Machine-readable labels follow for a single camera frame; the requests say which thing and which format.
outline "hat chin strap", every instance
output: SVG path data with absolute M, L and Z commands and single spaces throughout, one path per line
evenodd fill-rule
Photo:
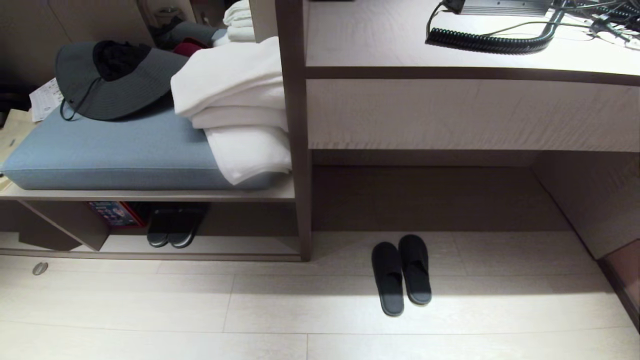
M 84 95 L 82 96 L 82 99 L 80 100 L 80 103 L 78 103 L 78 105 L 76 106 L 76 109 L 79 109 L 79 108 L 82 106 L 82 104 L 84 103 L 84 100 L 86 99 L 87 95 L 89 95 L 89 92 L 91 91 L 91 88 L 92 88 L 92 87 L 93 87 L 93 86 L 94 86 L 98 81 L 100 81 L 101 79 L 102 79 L 102 78 L 101 78 L 100 76 L 98 76 L 97 78 L 95 78 L 95 79 L 91 82 L 91 85 L 89 85 L 89 88 L 88 88 L 88 89 L 86 89 L 86 92 L 85 92 L 85 93 L 84 93 Z M 66 121 L 75 121 L 75 120 L 73 120 L 73 118 L 74 118 L 74 116 L 76 115 L 77 110 L 75 110 L 75 109 L 74 109 L 74 113 L 73 113 L 73 114 L 71 114 L 71 117 L 70 117 L 70 118 L 66 118 L 66 117 L 64 116 L 64 114 L 62 114 L 62 113 L 63 113 L 63 112 L 62 112 L 62 110 L 63 110 L 63 108 L 65 107 L 65 102 L 66 102 L 66 101 L 67 101 L 66 99 L 62 98 L 62 103 L 60 104 L 60 116 L 61 116 L 63 119 L 65 119 Z

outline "black slipper pair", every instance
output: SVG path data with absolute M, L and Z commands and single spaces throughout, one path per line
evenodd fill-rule
M 419 236 L 403 236 L 398 249 L 388 242 L 377 244 L 371 254 L 371 263 L 385 314 L 400 316 L 404 311 L 403 274 L 411 302 L 418 305 L 429 304 L 429 256 L 427 247 Z
M 171 243 L 176 249 L 189 246 L 205 212 L 206 207 L 155 210 L 147 233 L 149 245 L 163 247 Z

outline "stack of towels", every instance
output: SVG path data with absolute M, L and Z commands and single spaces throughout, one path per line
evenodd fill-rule
M 241 0 L 231 5 L 225 12 L 223 22 L 227 25 L 227 34 L 216 40 L 214 47 L 230 42 L 255 42 L 249 0 Z
M 230 183 L 291 171 L 277 37 L 197 51 L 171 91 L 176 114 L 204 129 Z

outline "paper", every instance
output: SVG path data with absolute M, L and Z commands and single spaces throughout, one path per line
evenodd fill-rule
M 29 94 L 31 109 L 33 110 L 33 122 L 43 121 L 62 102 L 64 96 L 58 88 L 56 78 L 42 85 L 38 90 Z
M 4 128 L 0 129 L 0 169 L 13 150 L 37 125 L 31 121 L 30 113 L 16 109 L 9 111 Z M 9 184 L 11 181 L 6 176 L 0 176 L 0 192 L 4 191 Z

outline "hat brim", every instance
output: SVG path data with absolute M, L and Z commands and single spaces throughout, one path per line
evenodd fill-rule
M 55 65 L 62 96 L 78 114 L 89 119 L 116 120 L 148 106 L 171 90 L 171 77 L 189 60 L 182 55 L 151 49 L 133 72 L 106 81 L 93 63 L 95 44 L 81 42 L 63 46 Z M 89 91 L 96 79 L 100 80 Z

